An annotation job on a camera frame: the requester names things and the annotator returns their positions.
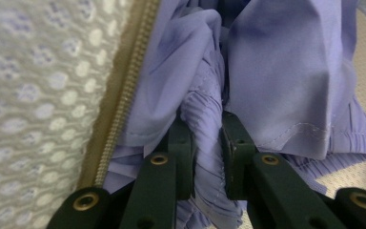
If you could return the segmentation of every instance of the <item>lavender fabric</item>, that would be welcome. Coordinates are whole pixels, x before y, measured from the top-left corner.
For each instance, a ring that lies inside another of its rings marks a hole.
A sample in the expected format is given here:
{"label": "lavender fabric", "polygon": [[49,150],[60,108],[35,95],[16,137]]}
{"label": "lavender fabric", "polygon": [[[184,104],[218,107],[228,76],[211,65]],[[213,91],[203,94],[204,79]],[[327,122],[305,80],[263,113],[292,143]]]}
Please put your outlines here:
{"label": "lavender fabric", "polygon": [[162,1],[112,156],[110,192],[136,178],[180,109],[198,150],[195,198],[178,202],[177,228],[241,223],[240,204],[224,191],[224,88],[225,109],[240,117],[259,150],[283,154],[317,191],[324,187],[314,178],[366,160],[366,115],[354,96],[356,1],[248,2]]}

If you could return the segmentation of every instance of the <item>purple garment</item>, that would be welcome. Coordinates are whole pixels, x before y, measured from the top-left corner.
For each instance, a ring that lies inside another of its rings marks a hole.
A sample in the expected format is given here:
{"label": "purple garment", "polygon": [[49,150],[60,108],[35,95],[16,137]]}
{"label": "purple garment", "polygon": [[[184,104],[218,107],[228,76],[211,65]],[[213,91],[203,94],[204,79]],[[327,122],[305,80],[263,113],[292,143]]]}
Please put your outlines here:
{"label": "purple garment", "polygon": [[314,178],[366,160],[366,115],[354,97],[356,1],[225,1],[220,42],[215,0],[162,1],[105,188],[136,178],[143,157],[180,107],[198,150],[195,198],[177,204],[177,228],[235,228],[240,204],[225,195],[218,131],[227,51],[230,100],[260,151],[282,153]]}
{"label": "purple garment", "polygon": [[254,0],[228,37],[229,110],[260,151],[293,155],[305,172],[312,162],[314,177],[366,159],[356,2]]}

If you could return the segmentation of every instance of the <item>gold zipper teeth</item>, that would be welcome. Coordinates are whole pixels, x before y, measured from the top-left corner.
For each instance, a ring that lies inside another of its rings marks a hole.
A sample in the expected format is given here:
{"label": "gold zipper teeth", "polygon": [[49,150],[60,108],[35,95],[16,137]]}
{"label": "gold zipper teeth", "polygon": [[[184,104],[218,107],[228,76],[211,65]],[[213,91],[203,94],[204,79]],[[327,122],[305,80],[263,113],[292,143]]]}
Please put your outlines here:
{"label": "gold zipper teeth", "polygon": [[126,80],[123,84],[119,105],[112,120],[112,127],[109,131],[109,134],[107,135],[106,145],[100,158],[99,166],[94,180],[94,186],[101,187],[103,185],[112,157],[112,152],[117,140],[116,138],[121,133],[121,130],[125,124],[126,117],[129,114],[129,109],[132,104],[132,98],[135,92],[141,65],[145,56],[147,45],[150,40],[153,23],[157,14],[159,0],[145,1],[145,3],[146,6],[144,12],[142,13],[138,34],[135,38],[132,58],[130,60],[130,65],[127,70]]}

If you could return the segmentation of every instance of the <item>brass rivet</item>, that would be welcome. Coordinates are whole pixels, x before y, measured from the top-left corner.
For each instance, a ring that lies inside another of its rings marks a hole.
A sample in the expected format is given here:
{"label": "brass rivet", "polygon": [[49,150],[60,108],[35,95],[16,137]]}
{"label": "brass rivet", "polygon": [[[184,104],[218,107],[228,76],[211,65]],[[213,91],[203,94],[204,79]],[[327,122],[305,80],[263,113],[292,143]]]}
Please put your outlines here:
{"label": "brass rivet", "polygon": [[167,156],[156,155],[151,158],[151,163],[154,165],[163,165],[168,162]]}
{"label": "brass rivet", "polygon": [[98,201],[99,196],[94,192],[90,192],[77,198],[73,202],[73,209],[80,212],[86,211],[91,209],[94,205],[96,205]]}
{"label": "brass rivet", "polygon": [[271,156],[271,155],[265,155],[261,158],[261,160],[263,161],[263,163],[268,164],[268,165],[277,165],[279,160],[276,156]]}
{"label": "brass rivet", "polygon": [[350,199],[355,205],[366,210],[366,194],[353,192],[350,194]]}

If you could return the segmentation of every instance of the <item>zipper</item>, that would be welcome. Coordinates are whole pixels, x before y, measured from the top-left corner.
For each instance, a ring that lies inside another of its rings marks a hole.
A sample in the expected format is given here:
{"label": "zipper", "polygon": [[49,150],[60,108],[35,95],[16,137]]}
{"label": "zipper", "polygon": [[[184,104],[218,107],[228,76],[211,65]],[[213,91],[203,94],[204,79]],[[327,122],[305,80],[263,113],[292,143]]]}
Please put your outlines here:
{"label": "zipper", "polygon": [[129,114],[159,3],[160,0],[136,0],[132,4],[76,189],[103,185],[115,143]]}

